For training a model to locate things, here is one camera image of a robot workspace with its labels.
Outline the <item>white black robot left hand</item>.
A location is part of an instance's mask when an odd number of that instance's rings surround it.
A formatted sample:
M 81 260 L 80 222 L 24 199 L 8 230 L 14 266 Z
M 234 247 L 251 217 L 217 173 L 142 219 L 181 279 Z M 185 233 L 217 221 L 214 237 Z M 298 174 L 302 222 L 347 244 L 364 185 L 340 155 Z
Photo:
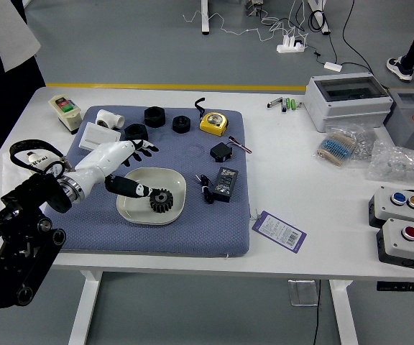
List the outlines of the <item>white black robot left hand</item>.
M 158 151 L 156 146 L 143 139 L 106 142 L 86 155 L 74 171 L 66 172 L 64 178 L 75 188 L 78 194 L 76 201 L 80 202 L 89 196 L 95 184 L 103 183 L 120 165 L 129 163 L 130 157 L 141 161 L 138 152 L 151 157 L 152 152 Z

